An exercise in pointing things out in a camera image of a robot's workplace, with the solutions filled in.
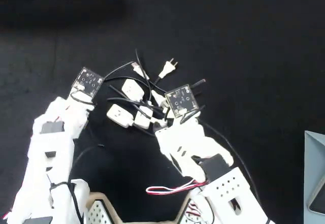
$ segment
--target white plug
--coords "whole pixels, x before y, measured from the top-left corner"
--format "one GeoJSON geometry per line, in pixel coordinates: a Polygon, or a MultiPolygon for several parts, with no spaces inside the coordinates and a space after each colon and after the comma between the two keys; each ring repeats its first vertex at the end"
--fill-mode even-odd
{"type": "MultiPolygon", "coordinates": [[[[140,106],[140,109],[149,117],[152,117],[153,111],[146,107],[140,106]]],[[[140,111],[137,112],[136,119],[134,123],[143,129],[148,129],[150,126],[150,119],[145,117],[140,111]]]]}
{"type": "Polygon", "coordinates": [[[143,99],[144,91],[133,79],[126,79],[122,86],[123,93],[133,101],[140,102],[143,99]]]}
{"type": "Polygon", "coordinates": [[[165,127],[165,126],[167,126],[167,120],[165,121],[165,120],[163,120],[163,119],[157,119],[157,118],[155,118],[155,117],[152,117],[152,118],[150,119],[150,122],[151,122],[152,124],[155,124],[156,122],[158,122],[159,125],[160,125],[161,127],[165,127]]]}
{"type": "Polygon", "coordinates": [[[167,103],[166,103],[166,98],[162,95],[160,95],[159,93],[157,93],[156,91],[152,90],[151,91],[152,96],[154,97],[155,101],[157,102],[157,104],[160,107],[166,107],[167,103]]]}
{"type": "MultiPolygon", "coordinates": [[[[131,65],[133,67],[133,71],[135,71],[137,74],[139,74],[141,77],[144,78],[143,72],[142,72],[139,64],[137,64],[136,62],[133,62],[133,63],[131,63],[131,65]]],[[[146,75],[146,78],[149,80],[149,76],[146,74],[146,72],[144,72],[144,74],[146,75]]]]}
{"type": "Polygon", "coordinates": [[[117,104],[112,105],[106,115],[113,122],[124,128],[132,126],[134,123],[132,114],[117,104]]]}
{"type": "Polygon", "coordinates": [[[178,62],[172,64],[172,61],[174,59],[172,58],[170,61],[166,61],[165,65],[164,65],[164,69],[162,70],[161,73],[159,73],[158,77],[160,77],[161,79],[164,78],[168,73],[171,73],[172,71],[174,71],[176,69],[176,65],[178,62]]]}

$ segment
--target black fabric backdrop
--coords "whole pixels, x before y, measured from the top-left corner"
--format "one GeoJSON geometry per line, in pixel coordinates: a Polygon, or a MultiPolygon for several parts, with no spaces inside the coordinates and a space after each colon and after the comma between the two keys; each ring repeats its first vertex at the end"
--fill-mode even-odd
{"type": "MultiPolygon", "coordinates": [[[[56,96],[67,96],[83,66],[105,75],[135,59],[138,48],[153,79],[167,59],[179,62],[161,81],[166,90],[207,79],[198,97],[207,106],[202,118],[246,161],[267,215],[303,223],[304,130],[325,133],[324,1],[2,3],[0,211],[10,209],[21,186],[33,119],[56,96]]],[[[115,96],[104,86],[105,93],[115,96]]],[[[99,103],[76,143],[76,154],[98,142],[106,151],[90,152],[74,176],[104,192],[124,221],[174,219],[184,194],[148,196],[144,189],[185,179],[154,139],[115,125],[107,108],[99,103]]]]}

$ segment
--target power adapter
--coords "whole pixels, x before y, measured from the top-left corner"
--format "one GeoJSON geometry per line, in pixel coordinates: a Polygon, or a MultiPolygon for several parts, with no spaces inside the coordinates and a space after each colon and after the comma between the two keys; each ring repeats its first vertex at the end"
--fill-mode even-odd
{"type": "MultiPolygon", "coordinates": [[[[146,106],[140,106],[140,109],[149,117],[152,117],[153,111],[150,108],[146,106]]],[[[148,129],[150,126],[150,119],[145,117],[140,111],[138,111],[134,123],[143,129],[148,129]]]]}
{"type": "Polygon", "coordinates": [[[106,115],[113,122],[119,124],[124,128],[132,126],[134,123],[133,115],[129,113],[126,109],[118,106],[117,104],[112,105],[106,115]]]}
{"type": "Polygon", "coordinates": [[[130,99],[140,102],[143,99],[144,91],[133,79],[126,79],[122,86],[123,93],[130,99]]]}

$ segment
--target gray box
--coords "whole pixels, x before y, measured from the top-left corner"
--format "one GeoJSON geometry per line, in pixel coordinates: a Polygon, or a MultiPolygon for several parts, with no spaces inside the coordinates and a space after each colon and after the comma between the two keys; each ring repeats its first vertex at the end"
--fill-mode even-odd
{"type": "Polygon", "coordinates": [[[311,212],[308,203],[325,175],[325,135],[305,131],[304,224],[324,224],[325,215],[311,212]]]}

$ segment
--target black circuit board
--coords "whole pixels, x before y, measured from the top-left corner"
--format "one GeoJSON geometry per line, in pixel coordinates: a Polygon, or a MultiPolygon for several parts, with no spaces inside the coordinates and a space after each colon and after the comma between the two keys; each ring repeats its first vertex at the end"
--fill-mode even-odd
{"type": "Polygon", "coordinates": [[[88,68],[83,68],[77,76],[72,87],[94,98],[103,81],[104,78],[102,76],[94,73],[88,68]]]}
{"type": "Polygon", "coordinates": [[[199,108],[188,84],[165,93],[165,97],[175,118],[199,108]]]}

